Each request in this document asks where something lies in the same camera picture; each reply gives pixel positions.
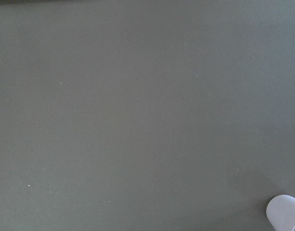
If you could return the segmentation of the pink cup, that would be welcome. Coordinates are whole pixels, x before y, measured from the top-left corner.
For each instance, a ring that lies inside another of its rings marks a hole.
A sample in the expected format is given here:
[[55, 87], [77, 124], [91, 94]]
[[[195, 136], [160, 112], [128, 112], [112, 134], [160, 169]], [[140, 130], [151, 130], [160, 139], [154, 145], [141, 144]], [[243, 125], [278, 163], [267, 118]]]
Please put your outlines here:
[[266, 215], [276, 231], [295, 231], [295, 198], [289, 195], [272, 198], [267, 205]]

